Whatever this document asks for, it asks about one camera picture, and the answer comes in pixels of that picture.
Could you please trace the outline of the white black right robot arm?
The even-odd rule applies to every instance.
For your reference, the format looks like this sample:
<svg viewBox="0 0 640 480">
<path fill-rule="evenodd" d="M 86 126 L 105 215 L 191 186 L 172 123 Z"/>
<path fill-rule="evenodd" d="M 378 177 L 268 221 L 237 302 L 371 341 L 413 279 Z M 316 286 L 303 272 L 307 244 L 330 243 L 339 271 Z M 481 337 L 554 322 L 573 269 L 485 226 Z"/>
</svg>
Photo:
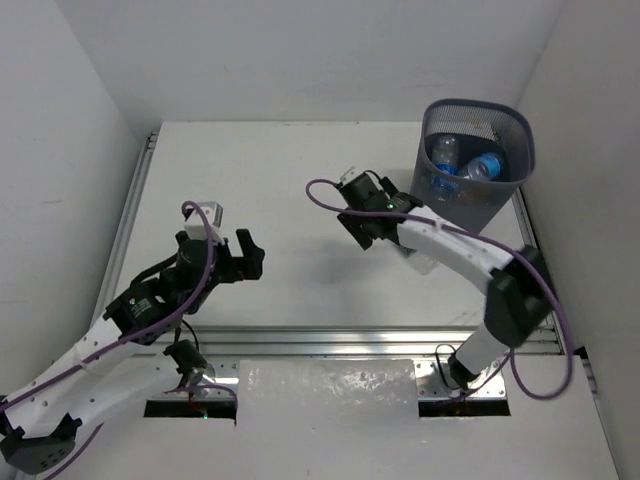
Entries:
<svg viewBox="0 0 640 480">
<path fill-rule="evenodd" d="M 386 177 L 377 185 L 351 169 L 337 190 L 348 211 L 338 220 L 363 248 L 375 240 L 397 246 L 418 271 L 433 260 L 473 284 L 485 295 L 482 323 L 447 360 L 443 382 L 466 390 L 493 361 L 520 347 L 551 312 L 536 277 L 512 254 L 457 234 L 457 225 L 439 217 L 418 198 L 398 191 Z"/>
</svg>

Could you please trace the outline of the clear bottle blue label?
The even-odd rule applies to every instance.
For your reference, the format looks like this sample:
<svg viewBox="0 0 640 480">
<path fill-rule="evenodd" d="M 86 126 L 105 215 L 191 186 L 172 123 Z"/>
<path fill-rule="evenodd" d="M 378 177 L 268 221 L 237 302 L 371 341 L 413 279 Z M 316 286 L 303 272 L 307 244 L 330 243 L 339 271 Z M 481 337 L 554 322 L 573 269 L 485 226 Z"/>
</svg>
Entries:
<svg viewBox="0 0 640 480">
<path fill-rule="evenodd" d="M 458 174 L 459 141 L 454 135 L 439 136 L 432 149 L 431 161 L 441 172 L 449 176 Z M 456 196 L 458 184 L 441 175 L 434 175 L 431 190 L 437 200 L 446 201 Z"/>
<path fill-rule="evenodd" d="M 483 153 L 470 160 L 458 173 L 460 178 L 473 181 L 493 181 L 503 171 L 503 159 L 497 152 Z"/>
</svg>

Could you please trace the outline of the clear bottle green label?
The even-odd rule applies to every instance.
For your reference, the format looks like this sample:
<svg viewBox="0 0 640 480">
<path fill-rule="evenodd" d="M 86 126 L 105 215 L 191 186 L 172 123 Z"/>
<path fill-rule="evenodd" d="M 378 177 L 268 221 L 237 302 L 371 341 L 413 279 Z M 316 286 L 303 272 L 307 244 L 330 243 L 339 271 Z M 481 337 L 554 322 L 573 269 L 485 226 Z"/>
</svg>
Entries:
<svg viewBox="0 0 640 480">
<path fill-rule="evenodd" d="M 429 275 L 440 265 L 435 259 L 414 249 L 399 245 L 396 247 L 396 251 L 411 269 L 422 276 Z"/>
</svg>

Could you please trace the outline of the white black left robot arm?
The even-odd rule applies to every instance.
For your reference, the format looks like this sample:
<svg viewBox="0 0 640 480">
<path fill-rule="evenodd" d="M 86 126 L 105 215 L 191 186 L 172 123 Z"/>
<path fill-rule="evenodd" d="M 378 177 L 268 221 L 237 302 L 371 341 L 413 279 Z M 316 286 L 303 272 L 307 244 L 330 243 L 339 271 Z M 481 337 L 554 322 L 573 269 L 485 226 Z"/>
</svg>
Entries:
<svg viewBox="0 0 640 480">
<path fill-rule="evenodd" d="M 248 230 L 236 232 L 241 255 L 228 242 L 177 234 L 177 252 L 144 270 L 99 315 L 88 332 L 38 378 L 1 401 L 1 454 L 15 469 L 37 475 L 61 471 L 76 437 L 149 396 L 179 391 L 197 396 L 215 386 L 214 369 L 196 343 L 182 339 L 129 373 L 117 373 L 161 336 L 195 314 L 220 284 L 257 280 L 265 252 Z"/>
</svg>

